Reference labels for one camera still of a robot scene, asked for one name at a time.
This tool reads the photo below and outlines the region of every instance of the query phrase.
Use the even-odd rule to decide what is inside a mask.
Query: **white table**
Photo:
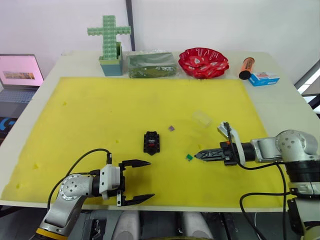
[[[175,52],[176,59],[180,52]],[[276,136],[283,130],[295,129],[313,134],[320,143],[320,120],[298,93],[275,60],[264,52],[224,52],[229,59],[230,69],[221,77],[237,79],[243,60],[247,57],[255,59],[255,72],[273,72],[280,76],[275,85],[254,87],[248,80],[243,81],[245,88],[256,108],[256,111],[269,136]],[[40,113],[55,89],[60,77],[104,77],[98,58],[99,52],[74,51],[62,55],[51,70],[43,85],[34,95],[14,127],[0,146],[0,193],[9,182],[20,152],[37,121]],[[181,70],[177,78],[188,78]],[[18,202],[0,200],[0,205],[45,208],[45,203]],[[86,209],[106,208],[106,206],[85,205]],[[208,208],[208,207],[164,207],[164,206],[128,206],[126,209],[153,211],[199,211],[199,212],[240,212],[240,208]],[[250,208],[252,212],[275,212],[282,208]]]

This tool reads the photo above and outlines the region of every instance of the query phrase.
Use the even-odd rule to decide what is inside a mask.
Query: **green building blocks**
[[[90,27],[87,29],[89,36],[103,37],[102,53],[99,58],[100,65],[106,76],[122,75],[122,47],[117,42],[117,34],[130,34],[130,26],[116,26],[116,17],[114,15],[103,16],[102,27]]]

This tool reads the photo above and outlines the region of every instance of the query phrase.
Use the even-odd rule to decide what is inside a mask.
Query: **plastic wrap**
[[[130,78],[161,78],[177,73],[177,63],[171,52],[129,55],[127,61]]]

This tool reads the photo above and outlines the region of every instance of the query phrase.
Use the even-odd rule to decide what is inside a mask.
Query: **red bowl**
[[[203,47],[185,50],[179,55],[179,65],[196,79],[219,77],[229,68],[228,59],[220,52]]]

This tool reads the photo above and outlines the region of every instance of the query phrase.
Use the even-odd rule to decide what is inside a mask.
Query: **small green object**
[[[132,79],[174,76],[177,64],[171,52],[128,56],[128,72]]]
[[[130,26],[116,26],[116,16],[106,15],[102,17],[102,27],[90,27],[87,29],[89,36],[103,36],[102,52],[100,60],[117,60],[120,55],[117,52],[117,34],[131,34]]]
[[[189,162],[190,162],[193,158],[194,158],[194,157],[191,156],[190,154],[188,154],[188,155],[185,157],[185,159],[187,159]]]

